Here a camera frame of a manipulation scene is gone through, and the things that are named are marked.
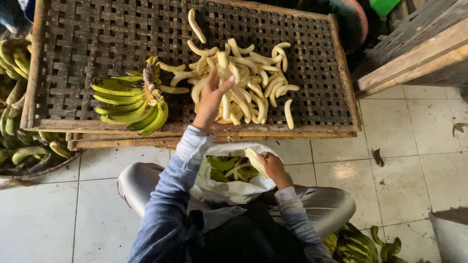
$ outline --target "finger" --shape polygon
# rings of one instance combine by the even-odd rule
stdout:
[[[226,93],[228,90],[230,90],[233,85],[234,85],[234,80],[235,80],[235,76],[232,75],[226,82],[224,82],[220,88],[218,88],[218,90],[216,90],[216,92],[220,93],[221,95],[223,95],[224,93]]]
[[[265,156],[263,155],[264,153],[259,153],[257,154],[257,158],[258,160],[263,164],[263,166],[265,166],[266,164],[266,158]]]
[[[217,88],[217,83],[219,83],[218,77],[218,67],[215,67],[210,75],[208,76],[208,80],[206,81],[205,87],[208,87],[210,90],[215,90]]]

